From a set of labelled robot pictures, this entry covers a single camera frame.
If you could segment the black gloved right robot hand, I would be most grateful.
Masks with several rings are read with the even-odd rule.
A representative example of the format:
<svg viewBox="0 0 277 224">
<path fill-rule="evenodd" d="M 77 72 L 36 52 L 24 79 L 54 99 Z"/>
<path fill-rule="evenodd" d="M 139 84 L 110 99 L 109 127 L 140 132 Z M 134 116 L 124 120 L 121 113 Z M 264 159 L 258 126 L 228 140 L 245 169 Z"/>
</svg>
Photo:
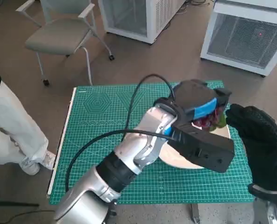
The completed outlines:
<svg viewBox="0 0 277 224">
<path fill-rule="evenodd" d="M 277 124 L 254 106 L 232 104 L 226 122 L 235 128 L 245 146 L 253 183 L 277 191 Z"/>
</svg>

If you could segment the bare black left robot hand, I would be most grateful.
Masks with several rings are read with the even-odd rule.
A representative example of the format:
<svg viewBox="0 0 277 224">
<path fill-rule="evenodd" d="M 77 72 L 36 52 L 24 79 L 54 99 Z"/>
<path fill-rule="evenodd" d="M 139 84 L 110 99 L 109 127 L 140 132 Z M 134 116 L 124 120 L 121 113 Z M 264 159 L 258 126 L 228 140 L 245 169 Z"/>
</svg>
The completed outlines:
<svg viewBox="0 0 277 224">
<path fill-rule="evenodd" d="M 226 88 L 211 89 L 198 79 L 182 81 L 173 91 L 175 105 L 189 121 L 204 118 L 219 109 L 224 110 L 232 94 Z"/>
</svg>

